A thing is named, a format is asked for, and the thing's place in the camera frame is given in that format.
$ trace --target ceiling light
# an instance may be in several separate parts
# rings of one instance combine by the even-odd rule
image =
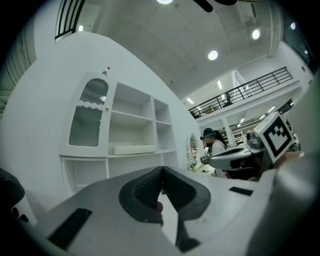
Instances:
[[[218,52],[216,50],[212,50],[208,54],[208,58],[210,61],[214,61],[218,57]]]
[[[173,0],[157,0],[160,4],[164,4],[164,5],[167,5],[167,4],[170,4]]]
[[[219,88],[221,90],[222,89],[222,84],[221,84],[220,80],[218,80],[218,86],[219,86]]]
[[[270,110],[268,111],[268,113],[271,112],[275,107],[276,107],[276,106],[273,106],[272,108],[270,108]]]
[[[254,40],[257,40],[258,38],[260,37],[260,30],[259,29],[256,29],[252,32],[252,38]]]
[[[295,30],[296,29],[296,23],[291,23],[291,25],[290,25],[290,28],[292,29],[292,30]]]
[[[191,99],[189,99],[189,98],[187,98],[186,99],[188,102],[190,102],[191,104],[193,104],[194,102],[191,100]]]

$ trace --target cabinet door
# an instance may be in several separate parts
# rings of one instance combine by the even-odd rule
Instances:
[[[76,88],[62,127],[60,155],[108,156],[109,122],[117,83],[86,72]]]

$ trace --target metal railing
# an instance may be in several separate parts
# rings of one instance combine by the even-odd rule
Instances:
[[[197,119],[262,93],[291,79],[293,79],[293,77],[285,66],[228,90],[216,97],[208,99],[207,101],[190,108],[189,112],[195,119]]]
[[[86,0],[64,0],[61,2],[57,21],[57,31],[55,39],[70,33],[76,32],[78,19]]]

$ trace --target ceiling fan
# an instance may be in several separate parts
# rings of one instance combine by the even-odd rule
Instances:
[[[204,9],[207,13],[211,13],[214,8],[207,0],[193,0],[195,1],[202,9]],[[215,0],[219,4],[226,5],[226,6],[232,6],[234,5],[237,0]]]

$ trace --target frosted glass panel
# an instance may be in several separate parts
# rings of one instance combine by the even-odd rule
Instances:
[[[102,110],[77,106],[74,112],[69,145],[97,147]]]
[[[107,92],[108,84],[106,81],[95,78],[85,85],[80,101],[103,105],[106,101]]]

